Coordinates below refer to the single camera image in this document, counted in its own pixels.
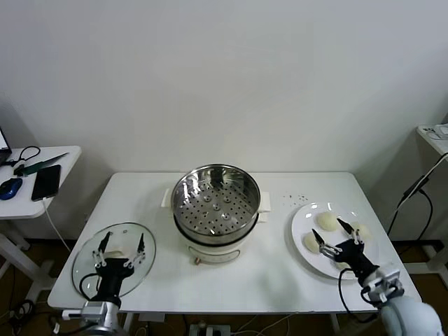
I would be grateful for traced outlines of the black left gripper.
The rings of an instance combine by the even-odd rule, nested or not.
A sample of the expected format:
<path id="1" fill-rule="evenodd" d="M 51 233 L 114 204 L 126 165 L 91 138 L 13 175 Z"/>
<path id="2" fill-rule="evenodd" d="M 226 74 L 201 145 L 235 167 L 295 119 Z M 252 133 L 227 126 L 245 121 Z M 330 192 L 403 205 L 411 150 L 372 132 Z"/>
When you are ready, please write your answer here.
<path id="1" fill-rule="evenodd" d="M 120 289 L 123 281 L 133 275 L 133 268 L 137 268 L 146 259 L 144 233 L 141 233 L 136 253 L 128 259 L 105 258 L 106 247 L 111 232 L 100 241 L 99 247 L 92 252 L 94 267 L 97 269 L 101 281 L 97 294 L 91 298 L 93 302 L 121 303 Z"/>

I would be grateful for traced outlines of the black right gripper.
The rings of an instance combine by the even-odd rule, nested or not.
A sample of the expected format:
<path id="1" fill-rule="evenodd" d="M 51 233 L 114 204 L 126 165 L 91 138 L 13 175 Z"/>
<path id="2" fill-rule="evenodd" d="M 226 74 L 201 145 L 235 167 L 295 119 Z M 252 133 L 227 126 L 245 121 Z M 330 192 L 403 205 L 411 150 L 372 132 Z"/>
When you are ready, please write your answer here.
<path id="1" fill-rule="evenodd" d="M 312 229 L 312 234 L 318 244 L 319 253 L 327 258 L 335 258 L 337 263 L 346 263 L 352 269 L 358 280 L 365 280 L 374 273 L 379 266 L 373 264 L 364 254 L 364 244 L 361 239 L 359 229 L 354 229 L 351 224 L 345 222 L 341 218 L 337 221 L 352 238 L 333 246 L 325 243 L 322 236 Z"/>

